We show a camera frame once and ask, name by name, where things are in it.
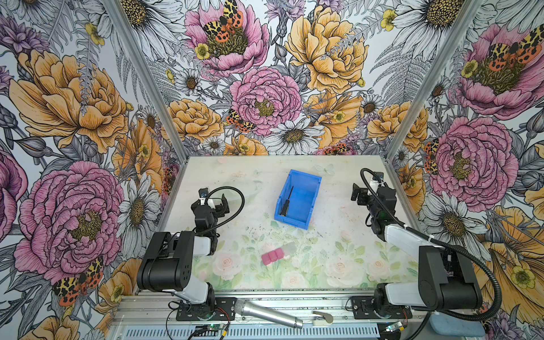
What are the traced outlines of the black handled screwdriver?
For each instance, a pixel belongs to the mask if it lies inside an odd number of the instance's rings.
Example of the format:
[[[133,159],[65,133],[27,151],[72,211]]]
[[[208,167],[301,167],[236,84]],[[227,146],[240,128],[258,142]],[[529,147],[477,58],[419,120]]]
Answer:
[[[286,201],[284,202],[282,208],[281,208],[281,211],[280,211],[280,216],[283,216],[283,217],[286,217],[287,214],[288,214],[288,209],[289,209],[289,205],[290,205],[290,197],[292,195],[292,192],[293,192],[293,187],[290,189],[290,192],[286,198]]]

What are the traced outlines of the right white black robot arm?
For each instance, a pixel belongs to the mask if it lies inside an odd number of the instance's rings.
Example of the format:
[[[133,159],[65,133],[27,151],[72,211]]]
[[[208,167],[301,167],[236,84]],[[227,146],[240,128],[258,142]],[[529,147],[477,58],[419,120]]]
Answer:
[[[415,308],[429,312],[472,310],[483,304],[473,261],[462,247],[439,245],[395,215],[395,189],[383,173],[368,168],[360,171],[364,186],[354,185],[351,199],[368,210],[365,221],[374,235],[396,246],[417,261],[417,280],[412,283],[381,283],[374,291],[373,311],[389,317],[394,308]]]

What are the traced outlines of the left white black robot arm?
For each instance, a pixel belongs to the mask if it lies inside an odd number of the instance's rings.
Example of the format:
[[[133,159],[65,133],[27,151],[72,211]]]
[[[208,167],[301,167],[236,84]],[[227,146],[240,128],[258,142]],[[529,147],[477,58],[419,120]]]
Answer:
[[[180,300],[187,316],[206,320],[216,311],[211,284],[192,274],[196,257],[212,256],[218,247],[218,219],[229,213],[228,200],[215,200],[217,190],[202,188],[191,205],[195,228],[178,233],[156,232],[152,236],[137,272],[137,287],[168,293]]]

